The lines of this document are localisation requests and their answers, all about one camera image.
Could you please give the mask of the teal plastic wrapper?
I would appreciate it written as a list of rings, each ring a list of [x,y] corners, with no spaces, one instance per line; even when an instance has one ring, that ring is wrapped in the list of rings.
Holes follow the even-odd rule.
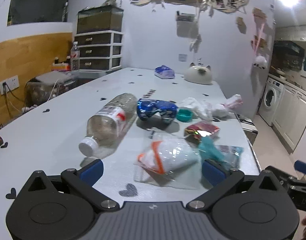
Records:
[[[212,138],[203,137],[198,145],[202,160],[212,160],[225,169],[238,168],[243,147],[230,145],[215,145]]]

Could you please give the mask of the clear plastic bottle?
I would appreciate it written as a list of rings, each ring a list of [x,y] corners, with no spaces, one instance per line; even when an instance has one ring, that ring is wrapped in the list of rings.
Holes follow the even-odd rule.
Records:
[[[112,154],[136,119],[137,98],[123,93],[91,116],[87,122],[86,136],[79,143],[86,157],[103,159]]]

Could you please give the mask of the red snack wrapper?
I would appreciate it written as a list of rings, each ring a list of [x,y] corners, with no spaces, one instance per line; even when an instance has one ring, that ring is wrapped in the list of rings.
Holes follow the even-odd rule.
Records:
[[[201,140],[204,137],[215,138],[217,137],[220,128],[205,121],[199,121],[191,124],[184,129],[185,137],[193,137],[196,140]]]

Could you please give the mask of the clear bag orange stripe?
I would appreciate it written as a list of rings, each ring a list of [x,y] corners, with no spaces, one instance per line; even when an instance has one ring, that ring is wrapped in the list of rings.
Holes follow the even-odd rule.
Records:
[[[197,190],[201,180],[201,157],[183,138],[153,131],[135,161],[134,181],[159,187]]]

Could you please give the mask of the teal bottle cap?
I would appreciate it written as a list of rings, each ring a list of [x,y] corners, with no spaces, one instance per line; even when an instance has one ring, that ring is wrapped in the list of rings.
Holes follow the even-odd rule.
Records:
[[[189,109],[179,109],[176,119],[180,122],[190,122],[193,118],[193,112]]]

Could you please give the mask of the crushed blue can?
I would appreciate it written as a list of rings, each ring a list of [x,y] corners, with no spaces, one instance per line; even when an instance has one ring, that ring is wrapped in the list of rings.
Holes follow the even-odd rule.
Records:
[[[137,102],[136,112],[142,121],[159,114],[162,121],[169,125],[176,118],[178,107],[170,101],[140,98]]]

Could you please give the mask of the white kitchen cabinets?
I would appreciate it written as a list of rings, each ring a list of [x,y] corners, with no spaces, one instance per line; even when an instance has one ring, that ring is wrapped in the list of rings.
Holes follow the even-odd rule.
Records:
[[[283,85],[273,126],[287,144],[288,151],[292,153],[306,129],[306,92],[274,75],[270,74],[269,77]]]

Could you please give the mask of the pink white plastic bag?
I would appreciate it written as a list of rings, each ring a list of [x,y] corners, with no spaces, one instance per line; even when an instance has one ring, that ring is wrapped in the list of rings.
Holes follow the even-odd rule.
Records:
[[[224,118],[231,111],[243,104],[242,97],[239,94],[226,99],[224,103],[218,103],[212,106],[212,116],[216,118]]]

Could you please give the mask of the white washing machine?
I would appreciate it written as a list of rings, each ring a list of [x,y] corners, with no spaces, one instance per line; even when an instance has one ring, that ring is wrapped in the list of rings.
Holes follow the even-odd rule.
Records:
[[[273,119],[282,99],[283,92],[284,84],[268,77],[258,114],[269,126],[273,124]]]

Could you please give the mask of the white crumpled plastic bag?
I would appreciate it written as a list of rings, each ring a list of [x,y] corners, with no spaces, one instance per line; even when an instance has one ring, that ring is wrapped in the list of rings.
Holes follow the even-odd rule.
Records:
[[[186,98],[178,104],[179,109],[187,109],[202,120],[213,119],[212,104],[205,101],[198,101],[195,98]]]

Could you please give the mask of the grey box beside table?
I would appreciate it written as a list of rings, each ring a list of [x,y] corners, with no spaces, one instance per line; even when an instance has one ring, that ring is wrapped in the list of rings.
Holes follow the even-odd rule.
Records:
[[[72,72],[52,71],[29,80],[24,88],[27,107],[39,106],[75,88],[78,76]]]

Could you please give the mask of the white cat-shaped ceramic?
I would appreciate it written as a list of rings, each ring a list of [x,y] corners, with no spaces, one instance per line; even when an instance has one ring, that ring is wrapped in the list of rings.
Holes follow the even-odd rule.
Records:
[[[199,64],[191,63],[190,67],[184,74],[184,79],[191,83],[200,85],[212,84],[212,72],[210,65],[204,66],[201,62]]]

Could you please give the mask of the water bottle red label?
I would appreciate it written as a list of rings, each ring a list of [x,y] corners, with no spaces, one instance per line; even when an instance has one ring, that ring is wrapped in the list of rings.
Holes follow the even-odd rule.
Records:
[[[80,68],[80,50],[78,48],[78,41],[73,42],[73,46],[70,50],[70,67],[71,71],[76,71]]]

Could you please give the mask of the white drawer cabinet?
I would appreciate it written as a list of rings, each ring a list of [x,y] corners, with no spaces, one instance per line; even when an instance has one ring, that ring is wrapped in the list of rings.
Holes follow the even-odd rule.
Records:
[[[74,41],[80,51],[80,70],[84,72],[113,72],[120,69],[123,33],[105,30],[77,34]]]

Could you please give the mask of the blue white tissue pack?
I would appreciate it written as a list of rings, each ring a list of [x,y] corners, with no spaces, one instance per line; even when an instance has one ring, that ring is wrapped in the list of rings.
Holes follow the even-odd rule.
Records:
[[[165,65],[156,67],[154,70],[154,75],[161,79],[174,79],[175,78],[174,70]]]

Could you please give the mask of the glass tank on cabinet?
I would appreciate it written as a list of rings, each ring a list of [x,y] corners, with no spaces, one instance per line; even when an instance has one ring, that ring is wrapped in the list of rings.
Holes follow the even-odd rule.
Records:
[[[122,30],[123,9],[104,5],[78,12],[77,34],[95,31]]]

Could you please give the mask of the dark window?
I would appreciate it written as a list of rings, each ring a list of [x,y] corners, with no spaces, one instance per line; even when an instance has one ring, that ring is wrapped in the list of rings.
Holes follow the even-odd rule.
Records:
[[[11,0],[7,25],[67,22],[68,0]]]

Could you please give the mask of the wall power outlet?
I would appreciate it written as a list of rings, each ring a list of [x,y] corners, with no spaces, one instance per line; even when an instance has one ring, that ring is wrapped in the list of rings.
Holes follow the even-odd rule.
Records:
[[[4,95],[5,92],[10,92],[19,88],[19,79],[18,75],[0,81],[0,94]]]

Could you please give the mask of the white plush wall toy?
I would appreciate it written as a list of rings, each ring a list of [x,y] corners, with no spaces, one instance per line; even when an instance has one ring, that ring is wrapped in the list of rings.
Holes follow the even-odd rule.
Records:
[[[258,55],[253,61],[253,66],[255,68],[267,69],[267,60],[264,56]]]

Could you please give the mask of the wall pocket organizer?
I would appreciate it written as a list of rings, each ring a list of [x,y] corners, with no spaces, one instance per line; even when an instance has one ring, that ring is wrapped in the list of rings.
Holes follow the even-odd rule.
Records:
[[[176,12],[176,33],[178,37],[195,38],[199,28],[194,14]]]

